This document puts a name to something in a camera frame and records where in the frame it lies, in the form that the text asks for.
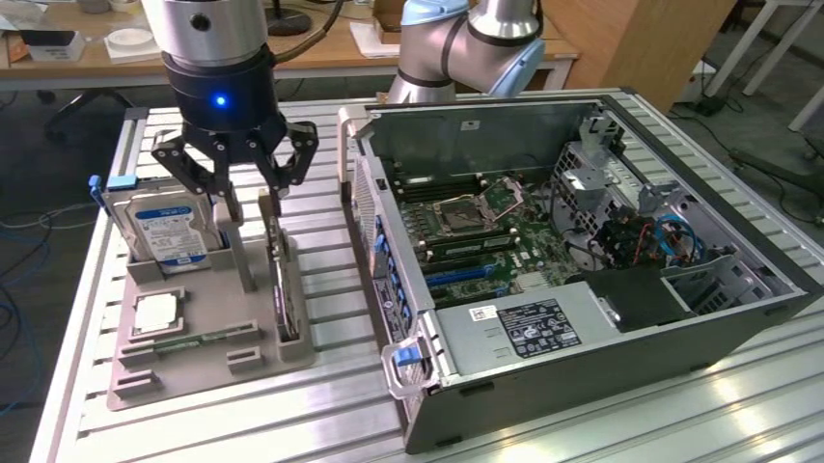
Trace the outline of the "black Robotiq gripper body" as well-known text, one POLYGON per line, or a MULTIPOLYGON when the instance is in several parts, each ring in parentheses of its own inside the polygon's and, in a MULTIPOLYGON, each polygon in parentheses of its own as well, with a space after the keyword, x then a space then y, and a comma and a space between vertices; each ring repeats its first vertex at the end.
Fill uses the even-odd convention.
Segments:
POLYGON ((184 64, 162 53, 162 62, 184 122, 204 132, 243 142, 258 138, 259 151, 271 159, 286 136, 274 89, 274 54, 266 47, 228 66, 184 64))

